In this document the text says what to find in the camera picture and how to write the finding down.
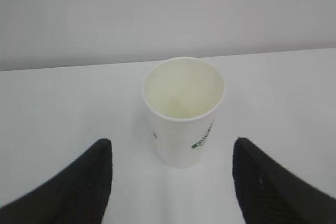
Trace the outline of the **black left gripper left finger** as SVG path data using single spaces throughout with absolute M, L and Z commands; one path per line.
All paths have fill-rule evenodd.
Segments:
M 103 138 L 53 178 L 1 207 L 1 223 L 102 223 L 112 178 L 112 143 Z

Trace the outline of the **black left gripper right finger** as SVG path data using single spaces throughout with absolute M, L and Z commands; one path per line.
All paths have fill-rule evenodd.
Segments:
M 335 198 L 285 169 L 247 138 L 234 143 L 232 176 L 245 223 L 335 223 Z

